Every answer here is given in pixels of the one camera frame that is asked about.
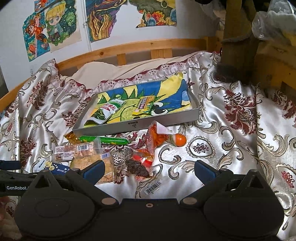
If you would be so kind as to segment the gold foil snack packet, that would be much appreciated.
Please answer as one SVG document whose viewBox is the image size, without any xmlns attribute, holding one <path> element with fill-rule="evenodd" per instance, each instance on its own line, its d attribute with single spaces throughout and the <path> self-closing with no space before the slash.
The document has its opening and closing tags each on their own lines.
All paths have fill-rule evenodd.
<svg viewBox="0 0 296 241">
<path fill-rule="evenodd" d="M 64 135 L 64 137 L 69 141 L 70 144 L 81 144 L 82 141 L 74 134 L 73 131 Z"/>
</svg>

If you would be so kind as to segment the blue white snack packet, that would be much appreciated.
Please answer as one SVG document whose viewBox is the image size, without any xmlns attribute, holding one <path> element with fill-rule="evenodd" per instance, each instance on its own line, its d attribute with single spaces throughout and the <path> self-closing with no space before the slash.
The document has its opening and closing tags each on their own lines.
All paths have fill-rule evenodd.
<svg viewBox="0 0 296 241">
<path fill-rule="evenodd" d="M 40 172 L 42 170 L 49 170 L 54 175 L 65 175 L 70 168 L 59 163 L 54 163 L 47 160 L 42 160 L 33 169 L 35 172 Z"/>
</svg>

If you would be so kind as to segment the peanut bar clear pack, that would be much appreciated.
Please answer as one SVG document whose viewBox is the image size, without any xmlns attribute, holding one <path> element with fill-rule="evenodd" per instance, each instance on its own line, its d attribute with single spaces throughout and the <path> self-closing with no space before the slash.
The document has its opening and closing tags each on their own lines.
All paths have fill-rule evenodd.
<svg viewBox="0 0 296 241">
<path fill-rule="evenodd" d="M 87 142 L 55 148 L 54 160 L 56 162 L 72 161 L 73 158 L 83 158 L 103 152 L 100 142 Z"/>
</svg>

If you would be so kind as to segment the pile of dark clothes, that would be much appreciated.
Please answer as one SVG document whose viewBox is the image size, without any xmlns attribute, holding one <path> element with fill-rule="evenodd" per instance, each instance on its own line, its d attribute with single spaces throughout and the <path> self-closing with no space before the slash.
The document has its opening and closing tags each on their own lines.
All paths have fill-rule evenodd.
<svg viewBox="0 0 296 241">
<path fill-rule="evenodd" d="M 214 77 L 262 87 L 295 87 L 295 46 L 257 39 L 252 22 L 271 1 L 199 1 L 204 12 L 222 24 L 221 60 Z"/>
</svg>

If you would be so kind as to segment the rice cracker clear pack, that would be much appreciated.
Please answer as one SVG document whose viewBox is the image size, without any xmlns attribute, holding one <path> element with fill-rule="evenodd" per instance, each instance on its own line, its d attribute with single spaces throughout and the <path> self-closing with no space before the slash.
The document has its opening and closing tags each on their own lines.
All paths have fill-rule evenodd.
<svg viewBox="0 0 296 241">
<path fill-rule="evenodd" d="M 82 177 L 94 185 L 114 181 L 114 164 L 109 153 L 73 158 L 70 168 L 80 169 Z"/>
</svg>

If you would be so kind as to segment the landscape hill drawing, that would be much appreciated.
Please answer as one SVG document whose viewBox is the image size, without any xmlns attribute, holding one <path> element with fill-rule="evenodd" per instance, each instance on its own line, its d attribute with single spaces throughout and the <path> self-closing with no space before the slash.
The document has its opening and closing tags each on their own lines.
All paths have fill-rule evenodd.
<svg viewBox="0 0 296 241">
<path fill-rule="evenodd" d="M 142 14 L 136 28 L 173 26 L 177 24 L 175 0 L 134 0 L 129 1 Z"/>
</svg>

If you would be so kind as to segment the blond boy drawing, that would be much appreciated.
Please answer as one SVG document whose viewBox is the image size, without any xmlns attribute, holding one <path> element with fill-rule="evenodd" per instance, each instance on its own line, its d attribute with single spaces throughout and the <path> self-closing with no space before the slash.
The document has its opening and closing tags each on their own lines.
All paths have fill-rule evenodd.
<svg viewBox="0 0 296 241">
<path fill-rule="evenodd" d="M 56 1 L 45 10 L 50 52 L 81 41 L 75 0 Z"/>
</svg>

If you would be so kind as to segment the red-haired girl drawing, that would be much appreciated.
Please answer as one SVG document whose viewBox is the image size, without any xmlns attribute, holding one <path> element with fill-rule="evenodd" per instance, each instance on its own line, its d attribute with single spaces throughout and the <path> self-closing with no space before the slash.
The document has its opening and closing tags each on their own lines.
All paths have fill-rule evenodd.
<svg viewBox="0 0 296 241">
<path fill-rule="evenodd" d="M 33 13 L 23 23 L 23 39 L 29 62 L 50 51 L 45 35 L 46 22 L 44 12 Z"/>
</svg>

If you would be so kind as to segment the dark dried meat packet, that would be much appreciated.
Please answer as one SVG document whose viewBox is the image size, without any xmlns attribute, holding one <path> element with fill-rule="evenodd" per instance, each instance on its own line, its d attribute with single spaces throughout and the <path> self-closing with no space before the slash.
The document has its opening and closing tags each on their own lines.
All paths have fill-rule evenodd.
<svg viewBox="0 0 296 241">
<path fill-rule="evenodd" d="M 139 161 L 128 159 L 125 161 L 125 164 L 127 166 L 127 170 L 129 173 L 135 174 L 138 177 L 144 177 L 144 178 L 150 177 L 149 171 Z"/>
</svg>

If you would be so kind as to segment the floral satin bedspread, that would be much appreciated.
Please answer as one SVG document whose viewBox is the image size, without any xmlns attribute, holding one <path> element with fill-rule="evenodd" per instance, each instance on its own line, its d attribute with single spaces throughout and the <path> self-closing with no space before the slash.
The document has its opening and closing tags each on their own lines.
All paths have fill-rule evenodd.
<svg viewBox="0 0 296 241">
<path fill-rule="evenodd" d="M 194 122 L 174 127 L 187 137 L 184 147 L 164 144 L 156 149 L 152 177 L 164 182 L 152 198 L 180 199 L 200 188 L 193 173 L 198 160 L 235 174 L 257 168 L 285 213 L 278 237 L 295 240 L 295 104 L 279 90 L 218 80 L 213 74 L 220 58 L 208 52 L 194 55 L 197 63 L 181 73 L 200 112 Z M 53 160 L 55 147 L 68 144 L 64 135 L 80 117 L 74 116 L 48 111 L 2 117 L 1 159 L 20 161 L 23 172 L 34 172 L 42 160 Z"/>
</svg>

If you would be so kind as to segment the seaweed snack white green bag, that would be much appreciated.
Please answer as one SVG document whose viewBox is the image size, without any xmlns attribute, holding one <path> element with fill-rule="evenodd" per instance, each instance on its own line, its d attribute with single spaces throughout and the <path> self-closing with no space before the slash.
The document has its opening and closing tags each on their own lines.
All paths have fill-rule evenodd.
<svg viewBox="0 0 296 241">
<path fill-rule="evenodd" d="M 97 125 L 105 124 L 113 114 L 121 109 L 126 102 L 121 99 L 113 99 L 104 103 L 99 108 L 95 108 L 94 113 L 87 119 L 87 121 L 93 121 Z"/>
</svg>

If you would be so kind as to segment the white fluffy blanket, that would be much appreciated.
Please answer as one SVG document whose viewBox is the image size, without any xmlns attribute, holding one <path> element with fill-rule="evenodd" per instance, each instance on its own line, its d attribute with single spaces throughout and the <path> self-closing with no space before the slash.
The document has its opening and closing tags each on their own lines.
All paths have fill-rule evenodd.
<svg viewBox="0 0 296 241">
<path fill-rule="evenodd" d="M 10 238 L 12 240 L 20 240 L 22 234 L 20 233 L 15 221 L 10 216 L 3 216 L 1 214 L 1 237 Z"/>
</svg>

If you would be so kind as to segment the clear plastic bag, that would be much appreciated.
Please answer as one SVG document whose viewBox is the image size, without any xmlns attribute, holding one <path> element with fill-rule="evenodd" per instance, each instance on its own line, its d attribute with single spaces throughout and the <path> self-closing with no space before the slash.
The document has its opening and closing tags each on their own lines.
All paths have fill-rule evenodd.
<svg viewBox="0 0 296 241">
<path fill-rule="evenodd" d="M 267 11 L 256 13 L 253 35 L 263 41 L 295 46 L 295 6 L 293 1 L 271 1 Z"/>
</svg>

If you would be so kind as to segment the silver tray with drawing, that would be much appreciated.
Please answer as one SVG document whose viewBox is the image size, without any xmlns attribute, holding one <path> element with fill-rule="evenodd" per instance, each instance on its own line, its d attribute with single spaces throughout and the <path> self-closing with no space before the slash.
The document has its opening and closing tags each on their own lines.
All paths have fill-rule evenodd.
<svg viewBox="0 0 296 241">
<path fill-rule="evenodd" d="M 199 104 L 181 72 L 93 97 L 73 127 L 76 136 L 104 136 L 195 121 Z"/>
</svg>

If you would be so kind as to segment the barcode label sticker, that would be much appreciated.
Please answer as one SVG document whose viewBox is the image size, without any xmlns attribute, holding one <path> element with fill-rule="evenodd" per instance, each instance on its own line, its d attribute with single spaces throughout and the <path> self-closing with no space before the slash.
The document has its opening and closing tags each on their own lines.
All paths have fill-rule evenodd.
<svg viewBox="0 0 296 241">
<path fill-rule="evenodd" d="M 154 191 L 159 189 L 161 184 L 162 183 L 160 180 L 155 181 L 153 184 L 151 184 L 150 186 L 148 186 L 148 188 L 146 188 L 144 190 L 144 194 L 149 195 L 149 194 L 153 193 Z"/>
</svg>

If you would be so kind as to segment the orange snack bag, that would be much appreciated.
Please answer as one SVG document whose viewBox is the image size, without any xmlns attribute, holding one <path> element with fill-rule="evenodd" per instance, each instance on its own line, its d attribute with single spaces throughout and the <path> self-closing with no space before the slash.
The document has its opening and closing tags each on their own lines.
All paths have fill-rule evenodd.
<svg viewBox="0 0 296 241">
<path fill-rule="evenodd" d="M 154 157 L 155 149 L 167 141 L 174 132 L 157 121 L 153 121 L 147 130 L 146 146 L 149 154 Z"/>
</svg>

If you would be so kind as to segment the wooden bed frame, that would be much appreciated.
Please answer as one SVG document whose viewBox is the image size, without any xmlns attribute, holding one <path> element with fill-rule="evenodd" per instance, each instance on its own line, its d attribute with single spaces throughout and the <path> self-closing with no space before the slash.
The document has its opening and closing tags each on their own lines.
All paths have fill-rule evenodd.
<svg viewBox="0 0 296 241">
<path fill-rule="evenodd" d="M 70 68 L 79 70 L 83 65 L 96 62 L 103 57 L 115 56 L 120 66 L 126 64 L 128 53 L 150 51 L 152 59 L 166 59 L 173 56 L 173 49 L 192 49 L 194 52 L 209 52 L 215 60 L 219 59 L 221 43 L 217 37 L 203 39 L 169 39 L 134 42 L 112 46 L 90 53 L 85 53 L 69 60 L 56 63 L 55 59 L 45 62 L 30 78 L 10 91 L 1 99 L 1 117 L 13 118 L 18 114 L 24 118 L 25 114 L 35 115 L 52 111 L 54 116 L 76 119 L 74 115 L 81 115 L 89 108 L 90 102 L 99 93 L 108 90 L 126 89 L 143 83 L 156 83 L 166 80 L 173 75 L 197 63 L 198 56 L 192 59 L 170 63 L 162 70 L 163 64 L 153 69 L 153 73 L 139 71 L 132 77 L 104 78 L 96 82 L 93 88 L 86 86 L 75 78 L 63 76 L 61 73 Z"/>
</svg>

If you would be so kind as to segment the seaweed and planet drawing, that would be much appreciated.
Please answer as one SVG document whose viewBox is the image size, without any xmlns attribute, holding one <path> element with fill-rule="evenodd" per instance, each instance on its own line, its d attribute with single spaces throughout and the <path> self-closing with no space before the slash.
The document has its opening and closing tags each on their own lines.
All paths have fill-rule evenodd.
<svg viewBox="0 0 296 241">
<path fill-rule="evenodd" d="M 116 23 L 116 14 L 125 0 L 85 1 L 87 27 L 90 42 L 109 38 Z"/>
</svg>

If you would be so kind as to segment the cream pillow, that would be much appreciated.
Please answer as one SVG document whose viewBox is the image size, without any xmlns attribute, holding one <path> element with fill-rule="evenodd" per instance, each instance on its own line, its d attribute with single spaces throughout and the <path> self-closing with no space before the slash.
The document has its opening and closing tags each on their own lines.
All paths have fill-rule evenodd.
<svg viewBox="0 0 296 241">
<path fill-rule="evenodd" d="M 193 55 L 194 53 L 173 58 L 145 60 L 123 66 L 115 66 L 104 62 L 91 62 L 83 65 L 72 76 L 62 76 L 61 79 L 66 81 L 74 80 L 85 85 L 87 89 L 94 89 L 102 80 L 131 78 L 138 73 L 155 69 L 162 64 L 184 61 Z"/>
</svg>

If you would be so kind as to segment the green sausage stick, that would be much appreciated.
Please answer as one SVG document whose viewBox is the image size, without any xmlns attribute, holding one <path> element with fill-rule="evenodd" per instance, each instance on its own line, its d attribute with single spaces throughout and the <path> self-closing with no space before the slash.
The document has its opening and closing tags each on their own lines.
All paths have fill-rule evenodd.
<svg viewBox="0 0 296 241">
<path fill-rule="evenodd" d="M 96 139 L 99 139 L 100 142 L 104 145 L 118 145 L 124 146 L 128 145 L 130 142 L 126 138 L 115 138 L 115 137 L 97 137 L 97 136 L 81 136 L 79 140 L 82 142 L 92 142 Z"/>
</svg>

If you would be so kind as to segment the orange mandarin fruit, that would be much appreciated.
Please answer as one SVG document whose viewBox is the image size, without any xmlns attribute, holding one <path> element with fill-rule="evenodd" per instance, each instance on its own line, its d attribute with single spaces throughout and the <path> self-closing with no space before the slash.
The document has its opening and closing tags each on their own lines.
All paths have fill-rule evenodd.
<svg viewBox="0 0 296 241">
<path fill-rule="evenodd" d="M 176 134 L 170 135 L 170 142 L 176 147 L 183 147 L 187 142 L 187 138 L 185 135 L 176 133 Z"/>
</svg>

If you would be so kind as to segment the yellow snack packet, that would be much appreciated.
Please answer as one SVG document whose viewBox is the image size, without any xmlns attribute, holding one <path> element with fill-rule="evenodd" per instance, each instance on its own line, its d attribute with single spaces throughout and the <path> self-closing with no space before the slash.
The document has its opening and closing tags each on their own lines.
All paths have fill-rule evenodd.
<svg viewBox="0 0 296 241">
<path fill-rule="evenodd" d="M 141 115 L 146 114 L 151 110 L 151 107 L 153 105 L 155 96 L 149 95 L 149 96 L 143 96 L 139 99 L 139 102 L 137 104 L 137 107 L 132 112 L 133 115 Z"/>
</svg>

